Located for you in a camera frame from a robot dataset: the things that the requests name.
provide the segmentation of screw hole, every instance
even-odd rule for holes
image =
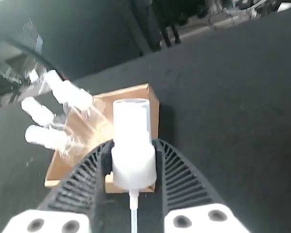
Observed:
[[[37,232],[40,230],[44,225],[44,220],[41,218],[37,218],[35,220],[32,220],[31,223],[29,223],[27,227],[28,232]]]
[[[188,228],[192,226],[192,222],[188,217],[179,215],[174,218],[174,226],[178,228]]]
[[[68,221],[62,227],[62,233],[77,233],[80,228],[80,224],[76,220]]]
[[[211,210],[208,213],[209,219],[215,222],[224,222],[227,220],[227,216],[220,210]]]

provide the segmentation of blurred background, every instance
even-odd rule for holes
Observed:
[[[277,12],[282,0],[0,0],[0,106]]]

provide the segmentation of table surface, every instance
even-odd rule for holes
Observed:
[[[161,102],[160,138],[195,164],[240,221],[255,233],[291,233],[291,10],[76,82],[92,94],[141,83]],[[61,108],[50,94],[38,100]],[[19,103],[0,108],[0,231],[49,191],[51,151],[25,142],[30,124]],[[140,232],[162,232],[160,193],[141,198]],[[129,231],[127,196],[110,199],[109,231]]]

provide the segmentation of cardboard box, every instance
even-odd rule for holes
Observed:
[[[96,95],[94,97],[99,98],[106,103],[104,115],[111,123],[113,123],[113,102],[114,101],[121,100],[121,99],[128,99],[128,98],[148,99],[150,101],[150,112],[151,112],[151,135],[153,139],[158,137],[160,103],[149,84],[142,84],[142,85],[138,85],[134,87],[116,90],[116,91]],[[88,129],[85,123],[80,122],[78,119],[79,119],[78,116],[74,114],[70,114],[67,119],[67,125],[75,133],[87,134],[87,138],[88,138],[88,140],[86,141],[87,148],[82,151],[83,156],[87,155],[93,148],[98,146],[100,143],[113,138],[112,134],[108,135],[103,140],[101,140],[101,138],[97,138],[97,136],[93,135],[93,132],[90,129]],[[71,166],[67,165],[60,158],[59,153],[56,151],[48,167],[44,186],[53,187],[57,185],[59,181],[62,178],[64,178],[70,170],[71,170]],[[124,192],[124,190],[122,190],[121,188],[113,185],[112,181],[113,181],[113,175],[111,173],[105,177],[105,190],[107,193]],[[153,185],[143,190],[143,192],[153,192],[154,188],[155,186]]]

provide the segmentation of white spray pump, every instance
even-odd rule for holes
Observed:
[[[150,103],[125,99],[113,103],[113,182],[129,191],[131,233],[137,233],[139,191],[155,183],[155,149],[151,142]]]

